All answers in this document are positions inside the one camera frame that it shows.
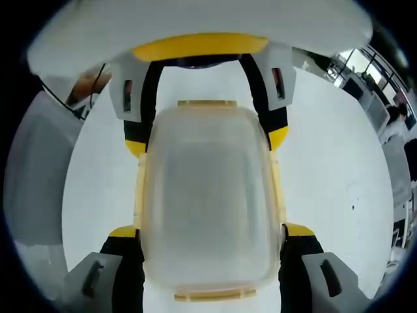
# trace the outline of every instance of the window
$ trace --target window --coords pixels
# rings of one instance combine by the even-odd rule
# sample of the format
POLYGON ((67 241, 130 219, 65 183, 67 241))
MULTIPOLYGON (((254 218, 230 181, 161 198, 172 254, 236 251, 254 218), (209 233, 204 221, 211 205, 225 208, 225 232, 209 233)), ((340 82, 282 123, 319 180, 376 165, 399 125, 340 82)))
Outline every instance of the window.
POLYGON ((374 55, 375 55, 375 52, 369 52, 369 51, 367 51, 366 49, 359 49, 359 51, 368 59, 368 60, 370 60, 370 59, 373 59, 373 57, 374 57, 374 55))
POLYGON ((380 72, 377 70, 377 68, 375 67, 375 65, 373 65, 372 63, 369 65, 369 67, 366 70, 366 74, 371 75, 371 77, 373 78, 373 80, 375 80, 375 83, 378 85, 378 83, 380 82, 382 75, 380 74, 380 72))
POLYGON ((354 73, 365 72, 369 64, 369 60, 359 51, 354 50, 351 58, 347 61, 346 67, 351 69, 354 73))
POLYGON ((375 56, 375 64, 374 64, 379 72, 388 80, 391 75, 393 74, 391 68, 386 64, 386 62, 379 56, 375 56))
POLYGON ((397 92, 394 90, 392 85, 390 83, 387 83, 384 90, 382 90, 382 92, 384 93, 384 95, 386 96, 390 104, 395 106, 394 97, 397 94, 397 92))
POLYGON ((345 52, 341 52, 341 53, 339 53, 340 57, 338 57, 338 59, 343 61, 343 62, 346 62, 346 60, 348 60, 351 53, 352 53, 352 50, 347 50, 345 52))
POLYGON ((398 87, 398 90, 402 89, 403 91, 405 91, 405 93, 408 92, 408 89, 403 84, 403 81, 397 75, 392 76, 391 82, 392 82, 392 84, 394 84, 398 87))

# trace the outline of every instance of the plastic lid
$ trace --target plastic lid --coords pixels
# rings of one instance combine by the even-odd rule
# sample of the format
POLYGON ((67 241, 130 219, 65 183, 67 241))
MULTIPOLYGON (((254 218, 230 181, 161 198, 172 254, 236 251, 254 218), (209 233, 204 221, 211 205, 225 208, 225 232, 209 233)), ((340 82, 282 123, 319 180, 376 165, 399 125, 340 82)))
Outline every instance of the plastic lid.
POLYGON ((198 291, 256 286, 276 275, 268 145, 250 110, 162 111, 152 128, 143 196, 148 279, 198 291))

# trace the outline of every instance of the yellow plastic part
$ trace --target yellow plastic part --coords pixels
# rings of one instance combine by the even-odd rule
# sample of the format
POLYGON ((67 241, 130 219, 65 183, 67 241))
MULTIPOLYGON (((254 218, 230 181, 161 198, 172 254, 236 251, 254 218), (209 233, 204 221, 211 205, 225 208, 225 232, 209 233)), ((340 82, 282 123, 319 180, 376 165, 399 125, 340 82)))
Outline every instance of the yellow plastic part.
POLYGON ((280 167, 275 157, 275 151, 270 151, 270 163, 272 171, 272 180, 274 181, 275 193, 275 223, 278 225, 287 220, 287 208, 285 206, 284 191, 281 183, 280 167))
POLYGON ((261 51, 268 39, 238 33, 201 33, 169 37, 138 46, 133 55, 142 61, 160 61, 196 55, 241 54, 261 51))
POLYGON ((136 195, 135 207, 133 212, 133 225, 138 230, 140 230, 142 227, 143 202, 145 201, 143 191, 145 188, 146 157, 146 153, 142 153, 139 156, 139 169, 136 179, 136 195))
POLYGON ((284 142, 285 137, 287 137, 289 127, 283 127, 273 132, 270 132, 269 140, 271 142, 271 151, 274 151, 280 147, 280 145, 284 142))
POLYGON ((301 237, 301 236, 314 236, 314 232, 301 225, 285 223, 288 229, 288 236, 290 237, 301 237))
POLYGON ((109 237, 124 237, 124 238, 134 238, 136 235, 136 229, 132 226, 123 226, 113 230, 109 237))
POLYGON ((176 293, 174 299, 180 302, 211 302, 243 299, 256 295, 255 289, 235 289, 213 292, 184 292, 176 293))
POLYGON ((129 151, 137 158, 139 158, 139 155, 141 153, 146 152, 146 144, 143 142, 133 142, 130 140, 125 140, 127 148, 129 151))
POLYGON ((178 106, 227 106, 237 107, 234 100, 179 100, 178 106))

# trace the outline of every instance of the transparent plastic container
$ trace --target transparent plastic container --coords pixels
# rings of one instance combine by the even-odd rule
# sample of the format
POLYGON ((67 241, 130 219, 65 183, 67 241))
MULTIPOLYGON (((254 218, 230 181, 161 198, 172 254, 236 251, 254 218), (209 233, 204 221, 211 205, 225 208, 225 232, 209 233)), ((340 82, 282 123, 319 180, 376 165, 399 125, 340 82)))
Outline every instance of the transparent plastic container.
POLYGON ((147 279, 175 291, 219 291, 276 277, 274 196, 256 114, 230 106, 162 111, 143 184, 147 279))

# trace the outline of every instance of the chair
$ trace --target chair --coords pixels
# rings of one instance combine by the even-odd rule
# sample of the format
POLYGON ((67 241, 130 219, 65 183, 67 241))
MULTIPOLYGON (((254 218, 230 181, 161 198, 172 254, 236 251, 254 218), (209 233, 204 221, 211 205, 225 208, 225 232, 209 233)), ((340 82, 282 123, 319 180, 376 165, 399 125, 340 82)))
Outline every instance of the chair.
POLYGON ((61 209, 81 126, 68 110, 39 92, 15 134, 5 172, 8 230, 29 276, 52 301, 67 274, 61 209))

